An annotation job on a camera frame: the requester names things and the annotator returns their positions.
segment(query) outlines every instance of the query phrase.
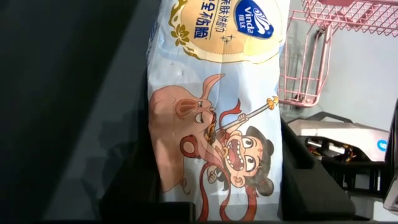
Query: pink wire basket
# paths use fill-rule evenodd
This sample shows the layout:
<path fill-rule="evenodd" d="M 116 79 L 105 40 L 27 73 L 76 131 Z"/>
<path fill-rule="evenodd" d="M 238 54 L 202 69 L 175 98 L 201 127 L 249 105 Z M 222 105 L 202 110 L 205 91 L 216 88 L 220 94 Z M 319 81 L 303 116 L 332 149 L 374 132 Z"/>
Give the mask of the pink wire basket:
<path fill-rule="evenodd" d="M 307 22 L 321 29 L 398 35 L 398 0 L 303 0 Z"/>
<path fill-rule="evenodd" d="M 328 26 L 328 32 L 323 35 L 315 24 L 308 24 L 306 19 L 304 12 L 290 11 L 280 61 L 279 99 L 286 105 L 309 108 L 319 102 L 329 73 L 333 32 Z"/>
<path fill-rule="evenodd" d="M 347 29 L 396 37 L 398 0 L 302 1 L 304 10 L 289 14 L 279 98 L 286 105 L 309 108 L 319 102 L 328 77 L 334 33 Z"/>

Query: blue logo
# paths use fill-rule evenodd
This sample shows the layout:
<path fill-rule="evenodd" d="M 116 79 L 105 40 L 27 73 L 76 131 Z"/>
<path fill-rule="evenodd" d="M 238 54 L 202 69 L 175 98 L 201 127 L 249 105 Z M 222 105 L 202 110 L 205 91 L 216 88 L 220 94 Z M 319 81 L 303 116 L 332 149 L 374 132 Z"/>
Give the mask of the blue logo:
<path fill-rule="evenodd" d="M 274 27 L 253 0 L 242 0 L 238 3 L 235 19 L 238 31 L 244 34 L 268 39 L 274 33 Z"/>
<path fill-rule="evenodd" d="M 387 150 L 387 141 L 386 141 L 386 140 L 379 140 L 379 141 L 377 142 L 377 147 L 378 147 L 381 151 L 385 152 L 385 151 Z"/>

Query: cartoon pig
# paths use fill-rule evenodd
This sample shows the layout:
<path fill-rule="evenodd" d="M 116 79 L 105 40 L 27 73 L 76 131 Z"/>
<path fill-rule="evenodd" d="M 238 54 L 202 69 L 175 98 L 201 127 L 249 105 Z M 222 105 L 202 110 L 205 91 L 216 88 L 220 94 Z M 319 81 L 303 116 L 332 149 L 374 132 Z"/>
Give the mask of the cartoon pig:
<path fill-rule="evenodd" d="M 208 96 L 223 76 L 208 77 L 201 97 L 177 85 L 153 92 L 149 101 L 149 131 L 164 192 L 178 183 L 183 188 L 186 185 L 184 155 L 222 166 L 222 146 L 215 139 L 216 113 Z"/>

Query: cartoon character open mouth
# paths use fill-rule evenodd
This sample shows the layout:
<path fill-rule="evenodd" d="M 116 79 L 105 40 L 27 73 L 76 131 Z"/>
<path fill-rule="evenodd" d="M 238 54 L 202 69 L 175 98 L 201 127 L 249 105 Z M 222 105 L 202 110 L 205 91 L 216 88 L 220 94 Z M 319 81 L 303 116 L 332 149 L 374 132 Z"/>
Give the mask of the cartoon character open mouth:
<path fill-rule="evenodd" d="M 233 139 L 228 143 L 227 148 L 229 150 L 226 160 L 231 168 L 236 171 L 243 170 L 244 161 L 241 155 L 241 143 L 238 140 Z"/>

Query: plastic packaging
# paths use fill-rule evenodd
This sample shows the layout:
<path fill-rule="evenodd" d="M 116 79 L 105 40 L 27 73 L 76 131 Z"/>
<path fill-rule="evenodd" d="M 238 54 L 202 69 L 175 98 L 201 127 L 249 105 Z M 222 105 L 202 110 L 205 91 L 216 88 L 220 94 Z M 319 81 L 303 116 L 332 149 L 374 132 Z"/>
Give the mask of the plastic packaging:
<path fill-rule="evenodd" d="M 205 220 L 277 220 L 279 48 L 287 0 L 163 0 L 150 36 L 149 131 L 162 200 Z"/>

